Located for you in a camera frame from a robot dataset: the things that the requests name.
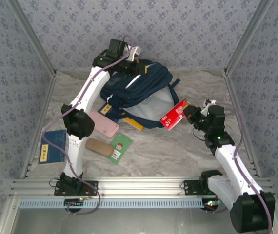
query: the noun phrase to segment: blue floral wall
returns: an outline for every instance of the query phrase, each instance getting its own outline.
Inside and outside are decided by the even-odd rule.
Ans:
[[[50,75],[0,0],[0,213],[10,179],[19,178]]]
[[[231,74],[263,176],[278,199],[278,0]]]
[[[169,67],[225,67],[259,0],[19,0],[56,69],[89,69],[131,35]]]

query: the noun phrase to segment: yellow tag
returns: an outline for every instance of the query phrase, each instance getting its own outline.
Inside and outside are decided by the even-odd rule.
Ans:
[[[109,104],[107,104],[107,105],[101,110],[101,113],[105,115],[111,108],[112,108],[112,106],[109,105]]]
[[[48,159],[48,144],[41,146],[40,162],[46,162]]]

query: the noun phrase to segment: gray marble surface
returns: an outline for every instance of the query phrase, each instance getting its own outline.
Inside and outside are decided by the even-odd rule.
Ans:
[[[179,99],[187,98],[195,105],[201,106],[206,98],[229,102],[229,94],[221,70],[171,70],[174,79],[181,82],[175,90]],[[57,81],[50,100],[43,129],[55,120],[61,113],[61,106],[69,104],[84,84],[89,72],[57,72]],[[104,101],[98,97],[93,105],[98,110]],[[226,108],[226,130],[236,143],[239,142],[238,123],[234,111]],[[119,164],[112,163],[107,158],[87,149],[84,152],[84,175],[88,177],[101,176],[199,176],[202,171],[223,168],[212,156],[204,142],[192,134],[193,127],[183,119],[171,131],[162,129],[143,129],[139,131],[126,122],[119,122],[119,132],[133,140]],[[65,129],[63,120],[51,127],[51,130]],[[199,137],[203,134],[195,130]],[[90,136],[107,143],[112,139],[94,131]],[[38,165],[40,141],[35,153],[29,177],[59,176],[64,163]],[[242,161],[250,169],[249,159],[244,146],[239,154]]]

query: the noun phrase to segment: navy blue backpack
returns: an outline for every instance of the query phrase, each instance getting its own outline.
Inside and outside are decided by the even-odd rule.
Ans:
[[[102,88],[100,96],[125,112],[115,118],[129,117],[145,128],[162,128],[159,120],[179,103],[174,87],[180,80],[170,84],[173,75],[166,67],[146,59],[141,62],[148,67],[146,74],[125,76],[115,73]]]

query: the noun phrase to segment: backpack strap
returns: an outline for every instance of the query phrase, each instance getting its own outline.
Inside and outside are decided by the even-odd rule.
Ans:
[[[168,88],[170,91],[170,94],[172,95],[174,105],[176,106],[179,103],[179,98],[174,90],[174,87],[180,82],[180,79],[176,79],[173,84],[168,84]]]

